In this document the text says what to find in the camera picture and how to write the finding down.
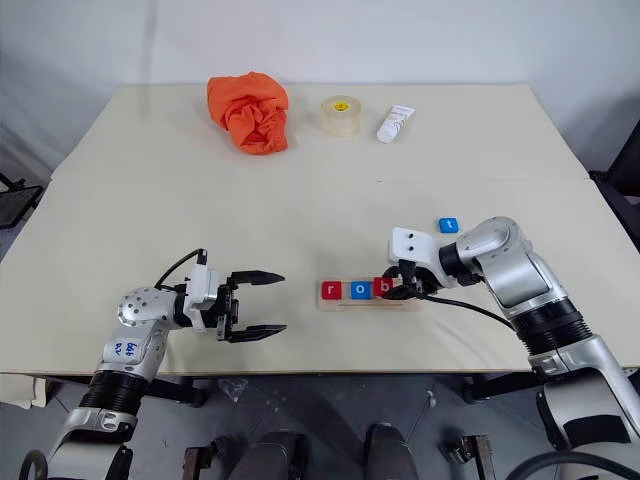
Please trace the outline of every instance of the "label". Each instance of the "label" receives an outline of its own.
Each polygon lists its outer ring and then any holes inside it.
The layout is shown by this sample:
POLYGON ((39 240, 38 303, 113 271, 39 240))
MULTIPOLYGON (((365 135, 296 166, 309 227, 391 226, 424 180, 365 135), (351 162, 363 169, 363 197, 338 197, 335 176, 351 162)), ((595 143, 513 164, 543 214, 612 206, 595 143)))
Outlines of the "label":
POLYGON ((140 362, 142 353, 139 339, 120 337, 105 345, 104 361, 135 364, 140 362))
POLYGON ((333 104, 333 109, 338 112, 346 112, 349 110, 349 104, 347 102, 336 102, 333 104))

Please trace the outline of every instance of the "white table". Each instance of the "white table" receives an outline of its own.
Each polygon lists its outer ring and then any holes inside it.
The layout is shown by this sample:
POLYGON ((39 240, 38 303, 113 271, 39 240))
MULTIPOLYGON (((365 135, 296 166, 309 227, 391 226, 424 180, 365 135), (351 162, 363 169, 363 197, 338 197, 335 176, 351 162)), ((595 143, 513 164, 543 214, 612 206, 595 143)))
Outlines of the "white table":
MULTIPOLYGON (((204 86, 122 88, 1 265, 0 371, 92 372, 120 296, 196 247, 223 273, 284 275, 238 298, 241 326, 289 327, 236 345, 173 332, 163 373, 525 370, 512 332, 473 312, 315 307, 318 279, 384 270, 393 226, 435 232, 437 217, 457 216, 464 230, 495 215, 518 221, 593 330, 640 365, 628 340, 640 256, 526 86, 288 90, 290 148, 249 157, 208 119, 204 86), (320 130, 319 105, 338 93, 363 103, 359 136, 320 130), (417 113, 383 145, 374 132, 392 103, 417 113)), ((497 311, 482 286, 443 295, 497 311)))

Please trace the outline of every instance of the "blue block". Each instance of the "blue block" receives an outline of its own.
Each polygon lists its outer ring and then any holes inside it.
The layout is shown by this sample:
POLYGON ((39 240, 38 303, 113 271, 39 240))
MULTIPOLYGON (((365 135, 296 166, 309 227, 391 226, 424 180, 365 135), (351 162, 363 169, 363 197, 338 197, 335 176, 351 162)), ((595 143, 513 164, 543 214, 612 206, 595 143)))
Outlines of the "blue block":
POLYGON ((371 282, 351 282, 351 298, 355 300, 370 300, 371 282))
POLYGON ((438 226, 442 233, 458 233, 458 220, 455 217, 443 217, 438 220, 438 226))

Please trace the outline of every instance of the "white tube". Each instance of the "white tube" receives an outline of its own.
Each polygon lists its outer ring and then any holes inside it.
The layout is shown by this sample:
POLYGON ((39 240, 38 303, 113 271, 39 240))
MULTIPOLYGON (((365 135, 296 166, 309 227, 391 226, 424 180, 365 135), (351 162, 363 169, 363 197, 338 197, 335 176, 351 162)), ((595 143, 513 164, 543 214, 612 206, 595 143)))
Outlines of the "white tube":
POLYGON ((415 112, 415 108, 403 107, 402 105, 394 105, 387 118, 384 119, 382 125, 378 129, 377 137, 382 143, 393 141, 398 135, 400 129, 407 122, 409 117, 415 112))

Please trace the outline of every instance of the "cable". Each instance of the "cable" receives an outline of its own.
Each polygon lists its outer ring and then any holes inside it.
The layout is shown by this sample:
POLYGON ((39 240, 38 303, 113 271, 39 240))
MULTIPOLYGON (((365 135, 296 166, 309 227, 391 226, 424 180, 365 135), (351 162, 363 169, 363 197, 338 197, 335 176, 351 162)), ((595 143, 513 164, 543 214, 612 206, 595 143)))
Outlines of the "cable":
POLYGON ((477 307, 470 303, 459 302, 458 300, 449 300, 447 298, 432 297, 431 295, 420 293, 415 288, 411 288, 408 285, 405 285, 405 287, 409 289, 411 293, 413 293, 415 297, 420 300, 427 300, 429 302, 442 303, 444 305, 451 305, 453 307, 461 307, 461 308, 466 308, 468 310, 473 310, 474 312, 481 313, 483 315, 486 315, 487 317, 493 318, 494 320, 503 324, 505 327, 513 330, 513 326, 507 320, 496 315, 495 313, 490 312, 489 310, 485 310, 484 308, 477 307))
POLYGON ((529 460, 521 463, 509 474, 507 480, 524 480, 544 467, 559 465, 561 463, 590 465, 628 480, 640 480, 640 473, 635 470, 631 470, 629 467, 625 467, 624 465, 607 458, 582 452, 543 453, 542 455, 530 458, 529 460))
POLYGON ((157 288, 158 290, 160 289, 165 289, 165 290, 174 290, 173 287, 168 287, 166 285, 162 285, 162 282, 164 282, 167 277, 169 275, 171 275, 173 273, 173 271, 178 268, 180 265, 182 265, 184 262, 186 262, 187 260, 189 260, 190 258, 195 257, 196 255, 201 255, 202 254, 202 249, 198 248, 196 250, 194 250, 191 253, 186 254, 184 257, 182 257, 180 260, 178 260, 176 263, 174 263, 173 265, 171 265, 169 267, 169 270, 167 270, 166 272, 164 272, 164 274, 160 277, 160 279, 156 282, 156 284, 154 285, 154 288, 157 288))

